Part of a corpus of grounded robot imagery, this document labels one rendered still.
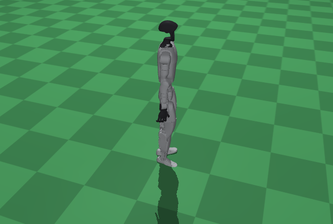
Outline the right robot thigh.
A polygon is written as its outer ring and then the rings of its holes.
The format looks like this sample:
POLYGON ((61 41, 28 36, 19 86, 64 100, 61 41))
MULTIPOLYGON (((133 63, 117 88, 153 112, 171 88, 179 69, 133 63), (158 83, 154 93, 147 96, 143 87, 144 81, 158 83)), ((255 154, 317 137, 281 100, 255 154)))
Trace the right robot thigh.
POLYGON ((170 117, 168 118, 167 116, 166 121, 163 122, 164 128, 160 129, 159 133, 164 132, 168 139, 173 133, 176 126, 176 112, 173 102, 169 101, 169 99, 167 105, 168 105, 167 112, 170 117))

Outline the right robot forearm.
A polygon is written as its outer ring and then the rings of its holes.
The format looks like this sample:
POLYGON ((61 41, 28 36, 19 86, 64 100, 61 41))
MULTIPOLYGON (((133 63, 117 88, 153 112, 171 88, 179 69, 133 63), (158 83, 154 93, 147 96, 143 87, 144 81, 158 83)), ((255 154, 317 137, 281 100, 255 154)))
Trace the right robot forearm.
POLYGON ((168 102, 168 92, 169 92, 169 84, 166 81, 162 81, 160 85, 160 104, 161 109, 167 109, 168 102))

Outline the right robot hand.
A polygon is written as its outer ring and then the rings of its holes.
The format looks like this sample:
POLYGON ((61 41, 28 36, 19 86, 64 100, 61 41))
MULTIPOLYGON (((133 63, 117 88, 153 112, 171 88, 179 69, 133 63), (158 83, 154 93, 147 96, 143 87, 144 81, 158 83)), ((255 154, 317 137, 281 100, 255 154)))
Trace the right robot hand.
MULTIPOLYGON (((168 105, 167 105, 168 107, 168 105)), ((167 121, 167 116, 168 118, 170 117, 168 112, 167 112, 167 109, 161 109, 161 104, 160 104, 160 107, 159 107, 159 115, 158 115, 158 120, 156 120, 156 122, 164 122, 164 121, 167 121)))

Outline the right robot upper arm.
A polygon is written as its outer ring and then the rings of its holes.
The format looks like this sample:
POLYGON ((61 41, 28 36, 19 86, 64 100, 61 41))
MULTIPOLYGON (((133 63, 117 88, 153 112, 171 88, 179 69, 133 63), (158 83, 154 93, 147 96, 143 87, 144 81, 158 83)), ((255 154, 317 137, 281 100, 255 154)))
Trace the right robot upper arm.
POLYGON ((160 63, 160 84, 162 81, 166 81, 171 86, 172 82, 167 78, 169 74, 169 67, 171 63, 171 56, 169 52, 162 52, 159 58, 160 63))

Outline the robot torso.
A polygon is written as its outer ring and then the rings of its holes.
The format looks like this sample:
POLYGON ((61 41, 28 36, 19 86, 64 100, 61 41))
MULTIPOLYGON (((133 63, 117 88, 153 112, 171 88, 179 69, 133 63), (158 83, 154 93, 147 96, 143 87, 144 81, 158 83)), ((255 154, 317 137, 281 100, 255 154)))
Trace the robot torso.
MULTIPOLYGON (((172 83, 173 83, 174 78, 175 78, 176 63, 177 63, 177 50, 176 50, 175 44, 173 42, 170 42, 170 43, 173 45, 173 47, 168 47, 168 46, 170 46, 170 44, 167 44, 163 48, 158 48, 157 62, 158 62, 158 78, 159 78, 159 82, 160 82, 160 63, 159 63, 159 58, 160 58, 160 55, 162 54, 162 52, 169 52, 170 56, 171 56, 171 63, 170 63, 169 74, 168 74, 167 78, 169 78, 172 83)), ((168 89, 169 89, 168 99, 169 99, 169 101, 171 101, 171 99, 173 98, 173 87, 172 87, 172 84, 171 84, 170 87, 168 87, 168 89)), ((160 99, 160 88, 159 88, 159 99, 160 99)))

